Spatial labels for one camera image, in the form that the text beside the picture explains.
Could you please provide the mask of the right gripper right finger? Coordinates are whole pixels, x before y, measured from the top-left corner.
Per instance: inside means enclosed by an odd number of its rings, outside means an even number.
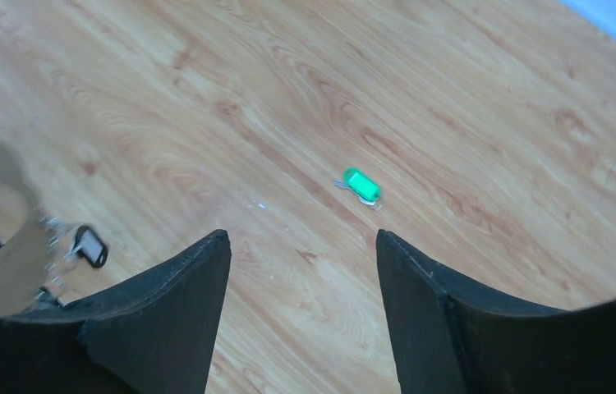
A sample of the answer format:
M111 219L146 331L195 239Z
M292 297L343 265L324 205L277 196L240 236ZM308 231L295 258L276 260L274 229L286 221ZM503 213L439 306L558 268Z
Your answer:
M376 263L403 393L616 393L616 299L523 300L379 230Z

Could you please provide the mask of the black key tag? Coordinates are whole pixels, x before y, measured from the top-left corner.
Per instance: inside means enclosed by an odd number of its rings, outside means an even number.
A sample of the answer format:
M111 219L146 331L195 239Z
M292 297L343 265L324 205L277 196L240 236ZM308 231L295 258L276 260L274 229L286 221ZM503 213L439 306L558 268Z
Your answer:
M83 225L76 229L73 250L85 259L92 268L102 268L108 260L109 247L91 226Z

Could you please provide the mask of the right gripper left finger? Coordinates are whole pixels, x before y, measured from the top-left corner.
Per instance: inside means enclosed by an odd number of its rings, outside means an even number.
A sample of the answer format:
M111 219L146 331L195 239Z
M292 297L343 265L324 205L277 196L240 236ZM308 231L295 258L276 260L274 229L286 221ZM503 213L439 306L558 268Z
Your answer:
M231 266L223 229L60 309L0 318L0 393L202 393Z

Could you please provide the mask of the large keyring with small rings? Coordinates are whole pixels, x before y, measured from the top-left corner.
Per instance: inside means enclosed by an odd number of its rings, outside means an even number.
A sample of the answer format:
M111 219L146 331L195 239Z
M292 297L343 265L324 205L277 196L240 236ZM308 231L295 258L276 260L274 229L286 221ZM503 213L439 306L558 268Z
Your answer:
M27 208L26 219L0 246L0 317L31 310L64 307L65 273L77 264L74 243L64 240L74 225L48 214L24 162L0 142L0 185L16 192Z

